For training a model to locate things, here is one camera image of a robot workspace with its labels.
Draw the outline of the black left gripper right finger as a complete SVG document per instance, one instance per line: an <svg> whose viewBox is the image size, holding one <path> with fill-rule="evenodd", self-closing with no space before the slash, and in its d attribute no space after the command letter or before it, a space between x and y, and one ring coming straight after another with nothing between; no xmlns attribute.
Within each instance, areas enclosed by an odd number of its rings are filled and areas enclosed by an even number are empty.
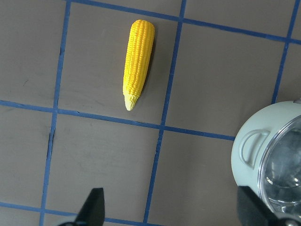
<svg viewBox="0 0 301 226"><path fill-rule="evenodd" d="M277 216L248 186L237 190L237 215L243 226L299 226L301 221L288 214Z"/></svg>

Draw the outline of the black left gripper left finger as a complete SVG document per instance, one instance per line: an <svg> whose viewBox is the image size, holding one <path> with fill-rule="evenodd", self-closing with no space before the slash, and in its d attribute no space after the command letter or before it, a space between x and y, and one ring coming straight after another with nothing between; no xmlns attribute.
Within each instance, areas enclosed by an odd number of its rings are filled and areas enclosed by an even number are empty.
<svg viewBox="0 0 301 226"><path fill-rule="evenodd" d="M59 226L102 226L104 224L104 190L93 188L74 220Z"/></svg>

